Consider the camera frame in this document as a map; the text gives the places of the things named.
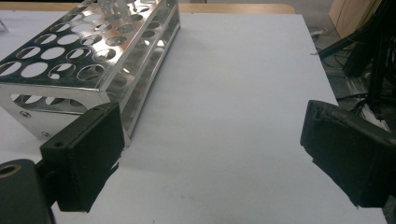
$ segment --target metal test tube rack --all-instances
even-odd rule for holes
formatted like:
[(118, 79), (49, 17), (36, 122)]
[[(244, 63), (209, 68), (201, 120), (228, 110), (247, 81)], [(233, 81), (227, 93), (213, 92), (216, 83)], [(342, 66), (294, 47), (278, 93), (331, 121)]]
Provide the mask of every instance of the metal test tube rack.
[(51, 137), (88, 109), (119, 102), (130, 145), (179, 27), (177, 0), (85, 1), (0, 62), (0, 106)]

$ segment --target bolt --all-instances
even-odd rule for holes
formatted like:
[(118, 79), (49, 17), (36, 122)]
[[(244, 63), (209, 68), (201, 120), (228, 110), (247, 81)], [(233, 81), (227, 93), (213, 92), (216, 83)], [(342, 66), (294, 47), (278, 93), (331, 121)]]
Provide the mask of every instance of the bolt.
[(21, 114), (22, 116), (26, 117), (27, 119), (29, 119), (29, 118), (32, 117), (32, 115), (30, 115), (30, 114), (29, 114), (28, 112), (26, 112), (26, 111), (21, 111), (20, 114)]
[(45, 137), (50, 137), (50, 134), (49, 134), (49, 133), (42, 132), (41, 134), (43, 134)]

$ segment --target white table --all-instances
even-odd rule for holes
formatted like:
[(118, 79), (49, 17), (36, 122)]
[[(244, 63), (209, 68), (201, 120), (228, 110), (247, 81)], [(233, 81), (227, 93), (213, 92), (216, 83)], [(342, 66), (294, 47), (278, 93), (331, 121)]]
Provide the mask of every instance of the white table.
[[(0, 11), (0, 58), (62, 14)], [(120, 169), (89, 214), (53, 206), (58, 223), (385, 223), (299, 144), (308, 100), (335, 103), (302, 16), (181, 22)], [(0, 123), (0, 163), (40, 159), (42, 140), (3, 110)]]

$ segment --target screw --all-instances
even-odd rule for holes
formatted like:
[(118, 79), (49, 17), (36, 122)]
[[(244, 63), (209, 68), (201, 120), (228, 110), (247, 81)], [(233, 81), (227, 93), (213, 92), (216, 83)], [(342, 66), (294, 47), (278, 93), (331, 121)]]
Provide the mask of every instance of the screw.
[(21, 111), (20, 114), (21, 114), (22, 116), (26, 117), (27, 119), (29, 119), (29, 118), (32, 117), (32, 115), (30, 115), (30, 114), (29, 114), (28, 112), (26, 112), (26, 111)]
[(49, 133), (42, 132), (41, 134), (43, 134), (45, 137), (50, 137), (50, 134), (49, 134)]

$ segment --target white surface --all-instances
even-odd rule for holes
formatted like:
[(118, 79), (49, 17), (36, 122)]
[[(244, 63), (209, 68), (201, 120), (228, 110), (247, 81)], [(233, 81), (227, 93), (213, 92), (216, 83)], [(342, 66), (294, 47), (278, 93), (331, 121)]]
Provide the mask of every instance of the white surface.
[[(0, 56), (41, 22), (25, 13), (13, 27), (15, 15), (0, 11), (11, 36), (0, 36)], [(335, 103), (301, 16), (181, 20), (120, 169), (89, 214), (55, 211), (58, 223), (385, 223), (300, 147), (308, 100)], [(4, 111), (0, 122), (0, 162), (37, 161), (42, 142)]]

